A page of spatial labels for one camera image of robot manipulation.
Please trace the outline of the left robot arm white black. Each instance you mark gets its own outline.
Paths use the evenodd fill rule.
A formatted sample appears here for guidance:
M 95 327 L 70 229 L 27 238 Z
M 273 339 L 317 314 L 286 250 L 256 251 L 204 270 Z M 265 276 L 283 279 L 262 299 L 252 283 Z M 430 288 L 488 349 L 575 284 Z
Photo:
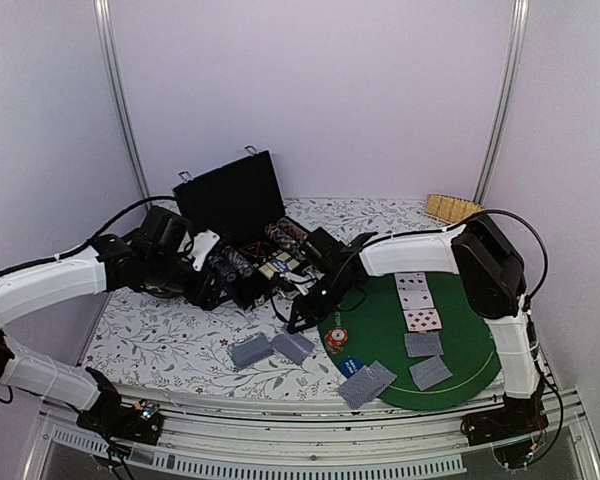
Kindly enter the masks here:
M 102 373 L 75 366 L 80 326 L 97 301 L 118 289 L 163 291 L 192 297 L 202 283 L 204 260 L 220 237 L 203 231 L 193 256 L 137 251 L 116 235 L 102 235 L 73 251 L 0 272 L 0 386 L 89 412 L 108 434 L 128 426 L 119 393 Z M 74 334 L 77 345 L 62 339 Z

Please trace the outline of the blue small blind button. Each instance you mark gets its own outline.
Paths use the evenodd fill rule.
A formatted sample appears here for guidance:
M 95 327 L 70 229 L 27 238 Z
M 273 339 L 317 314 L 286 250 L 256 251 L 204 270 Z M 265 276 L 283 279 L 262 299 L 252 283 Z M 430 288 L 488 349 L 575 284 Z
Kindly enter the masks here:
M 346 357 L 339 363 L 340 372 L 350 378 L 364 367 L 364 363 L 355 357 Z

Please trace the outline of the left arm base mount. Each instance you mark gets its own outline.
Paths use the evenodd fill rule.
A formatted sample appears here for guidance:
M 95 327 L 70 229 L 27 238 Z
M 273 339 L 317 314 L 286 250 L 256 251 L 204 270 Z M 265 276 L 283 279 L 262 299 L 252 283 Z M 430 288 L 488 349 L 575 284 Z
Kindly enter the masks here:
M 117 389 L 101 372 L 91 367 L 86 371 L 94 378 L 99 396 L 90 409 L 79 412 L 76 425 L 102 437 L 156 446 L 164 424 L 160 404 L 141 399 L 124 406 Z

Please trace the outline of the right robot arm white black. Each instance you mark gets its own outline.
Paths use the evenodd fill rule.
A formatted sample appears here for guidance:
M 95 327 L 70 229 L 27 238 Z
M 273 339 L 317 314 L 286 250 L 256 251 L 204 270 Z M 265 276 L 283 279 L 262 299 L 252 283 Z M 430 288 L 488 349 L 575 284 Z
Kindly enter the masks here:
M 343 297 L 369 277 L 394 273 L 439 272 L 460 278 L 470 308 L 488 326 L 504 377 L 504 394 L 513 401 L 497 415 L 497 427 L 517 436 L 532 424 L 530 401 L 543 390 L 537 338 L 530 323 L 531 300 L 522 256 L 487 209 L 446 227 L 380 235 L 365 232 L 347 244 L 318 252 L 322 277 L 292 302 L 286 329 L 312 328 L 335 311 Z

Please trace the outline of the blue playing card deck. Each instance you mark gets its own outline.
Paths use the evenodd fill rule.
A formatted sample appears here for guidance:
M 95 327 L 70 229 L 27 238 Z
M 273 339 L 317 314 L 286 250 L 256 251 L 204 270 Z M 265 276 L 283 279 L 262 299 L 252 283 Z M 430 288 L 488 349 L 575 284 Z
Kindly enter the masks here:
M 243 369 L 270 357 L 274 350 L 268 338 L 259 332 L 230 344 L 228 353 L 234 366 Z

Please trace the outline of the burn card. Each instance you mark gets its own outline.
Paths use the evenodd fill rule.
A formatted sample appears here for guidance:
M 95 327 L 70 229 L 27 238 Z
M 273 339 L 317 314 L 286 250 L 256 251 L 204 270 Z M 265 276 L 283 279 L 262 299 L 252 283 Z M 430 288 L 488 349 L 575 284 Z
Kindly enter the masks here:
M 301 333 L 282 332 L 271 340 L 272 348 L 296 365 L 301 365 L 313 352 L 315 344 Z

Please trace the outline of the red poker chip stack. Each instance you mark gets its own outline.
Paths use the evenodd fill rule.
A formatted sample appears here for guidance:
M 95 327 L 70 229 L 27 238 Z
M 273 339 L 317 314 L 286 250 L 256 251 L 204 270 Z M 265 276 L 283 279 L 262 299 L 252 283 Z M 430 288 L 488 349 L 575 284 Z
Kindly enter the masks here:
M 349 340 L 349 333 L 345 328 L 335 327 L 324 336 L 324 345 L 328 353 L 335 355 L 344 350 Z

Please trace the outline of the black poker chip case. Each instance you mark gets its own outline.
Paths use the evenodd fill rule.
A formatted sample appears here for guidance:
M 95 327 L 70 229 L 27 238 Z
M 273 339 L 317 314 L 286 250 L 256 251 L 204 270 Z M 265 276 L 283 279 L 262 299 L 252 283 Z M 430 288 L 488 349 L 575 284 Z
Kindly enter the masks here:
M 252 153 L 196 177 L 180 175 L 182 182 L 173 188 L 173 194 L 180 214 L 189 222 L 194 241 L 194 266 L 198 272 L 210 273 L 217 279 L 229 295 L 229 301 L 243 310 L 250 310 L 267 301 L 277 288 L 295 293 L 299 287 L 309 285 L 304 280 L 289 283 L 283 278 L 285 273 L 268 280 L 258 271 L 258 267 L 273 254 L 284 251 L 265 234 L 265 227 L 276 225 L 281 218 L 298 224 L 285 210 L 269 151 Z M 241 251 L 257 241 L 267 246 L 265 258 L 254 259 Z M 228 283 L 209 269 L 207 257 L 220 255 L 225 259 L 221 250 L 226 245 L 236 249 L 253 265 L 251 277 L 244 278 L 236 271 L 236 280 Z M 304 275 L 314 268 L 302 254 L 297 260 L 300 261 L 298 268 L 288 273 Z

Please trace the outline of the dealt playing card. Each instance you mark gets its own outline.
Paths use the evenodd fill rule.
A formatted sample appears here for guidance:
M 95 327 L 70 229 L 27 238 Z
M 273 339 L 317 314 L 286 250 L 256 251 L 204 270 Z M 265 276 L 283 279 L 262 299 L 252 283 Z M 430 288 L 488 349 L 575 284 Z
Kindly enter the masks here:
M 381 375 L 364 367 L 338 388 L 338 394 L 351 409 L 358 409 L 374 400 L 385 388 L 386 382 Z
M 374 399 L 382 394 L 397 378 L 397 375 L 390 371 L 379 361 L 374 361 L 366 367 L 368 380 L 369 396 Z

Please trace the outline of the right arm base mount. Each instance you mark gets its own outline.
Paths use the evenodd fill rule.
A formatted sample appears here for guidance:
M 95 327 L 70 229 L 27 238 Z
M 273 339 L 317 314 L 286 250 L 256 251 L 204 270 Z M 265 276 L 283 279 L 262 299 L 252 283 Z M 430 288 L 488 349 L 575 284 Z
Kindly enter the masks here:
M 525 436 L 526 439 L 496 447 L 496 461 L 506 469 L 527 467 L 534 459 L 540 439 L 549 425 L 542 403 L 543 388 L 529 399 L 503 396 L 503 406 L 465 415 L 460 431 L 470 446 L 483 445 Z

